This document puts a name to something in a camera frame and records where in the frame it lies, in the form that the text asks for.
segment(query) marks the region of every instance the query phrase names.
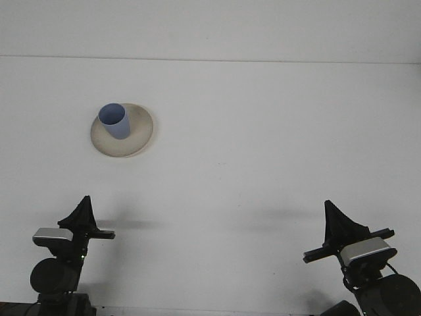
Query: white tabletop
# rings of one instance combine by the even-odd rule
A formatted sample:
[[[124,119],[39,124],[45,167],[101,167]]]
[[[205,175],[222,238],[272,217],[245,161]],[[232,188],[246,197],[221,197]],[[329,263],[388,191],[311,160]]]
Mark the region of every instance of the white tabletop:
[[[394,228],[421,283],[421,72],[416,65],[0,58],[0,300],[34,302],[31,237],[90,195],[100,228],[80,290],[95,305],[315,313],[340,300],[325,199]],[[155,120],[141,154],[99,153],[99,108]]]

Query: blue cup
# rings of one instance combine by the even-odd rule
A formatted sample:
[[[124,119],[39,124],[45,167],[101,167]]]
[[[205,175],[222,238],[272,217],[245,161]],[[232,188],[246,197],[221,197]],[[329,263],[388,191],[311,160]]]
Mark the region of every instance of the blue cup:
[[[112,137],[123,140],[130,135],[129,116],[121,104],[104,105],[99,110],[98,119]]]

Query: cup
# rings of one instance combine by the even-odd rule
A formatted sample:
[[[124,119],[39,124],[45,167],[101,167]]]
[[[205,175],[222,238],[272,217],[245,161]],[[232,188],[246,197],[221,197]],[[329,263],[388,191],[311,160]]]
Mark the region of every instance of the cup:
[[[98,119],[112,137],[123,140],[130,135],[129,116],[121,104],[104,105],[99,110]]]

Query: plate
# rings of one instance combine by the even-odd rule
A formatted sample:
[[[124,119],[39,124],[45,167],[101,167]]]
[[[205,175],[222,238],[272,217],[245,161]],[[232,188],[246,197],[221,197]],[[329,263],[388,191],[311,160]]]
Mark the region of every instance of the plate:
[[[143,107],[131,103],[121,103],[129,116],[130,135],[123,140],[112,137],[101,124],[98,117],[91,126],[93,146],[104,155],[128,157],[142,150],[153,133],[152,116]]]

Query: saucer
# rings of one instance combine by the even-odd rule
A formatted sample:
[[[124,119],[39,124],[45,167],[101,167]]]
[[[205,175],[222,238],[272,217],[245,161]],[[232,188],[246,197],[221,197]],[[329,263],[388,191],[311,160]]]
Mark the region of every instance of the saucer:
[[[92,144],[104,155],[128,157],[134,155],[151,139],[153,132],[152,116],[139,105],[121,103],[129,116],[130,135],[123,140],[112,137],[101,124],[98,117],[91,126]]]

